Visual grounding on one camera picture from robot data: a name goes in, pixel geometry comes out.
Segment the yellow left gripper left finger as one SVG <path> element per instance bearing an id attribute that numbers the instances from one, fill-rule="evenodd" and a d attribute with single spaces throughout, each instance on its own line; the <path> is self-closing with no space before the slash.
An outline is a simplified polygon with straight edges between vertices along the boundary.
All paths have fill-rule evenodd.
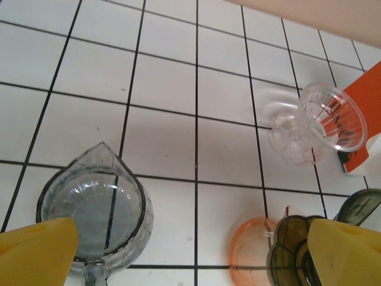
<path id="1" fill-rule="evenodd" d="M 78 243 L 69 217 L 1 233 L 1 285 L 64 285 Z"/>

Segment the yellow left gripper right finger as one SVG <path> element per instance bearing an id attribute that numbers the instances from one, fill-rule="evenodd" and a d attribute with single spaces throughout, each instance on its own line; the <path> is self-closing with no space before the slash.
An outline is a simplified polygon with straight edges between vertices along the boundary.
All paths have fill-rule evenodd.
<path id="1" fill-rule="evenodd" d="M 380 232 L 316 219 L 308 250 L 322 285 L 380 285 Z"/>

